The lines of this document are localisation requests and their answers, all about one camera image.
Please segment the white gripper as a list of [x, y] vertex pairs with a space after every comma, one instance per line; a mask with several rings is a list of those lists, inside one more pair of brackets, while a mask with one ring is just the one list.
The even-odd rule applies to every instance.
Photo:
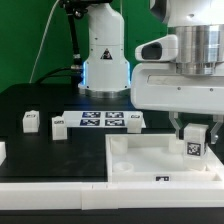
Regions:
[[137, 109], [169, 111], [177, 139], [183, 133], [178, 112], [214, 115], [215, 144], [224, 124], [224, 63], [211, 76], [180, 75], [171, 63], [140, 63], [132, 73], [131, 102]]

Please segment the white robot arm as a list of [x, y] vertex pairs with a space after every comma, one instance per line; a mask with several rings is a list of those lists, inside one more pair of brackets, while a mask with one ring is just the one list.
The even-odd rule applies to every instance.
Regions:
[[129, 87], [138, 109], [209, 114], [212, 143], [224, 124], [224, 0], [149, 0], [151, 14], [167, 34], [135, 49], [139, 64], [128, 72], [123, 53], [124, 22], [107, 4], [89, 8], [90, 54], [82, 91], [111, 97]]

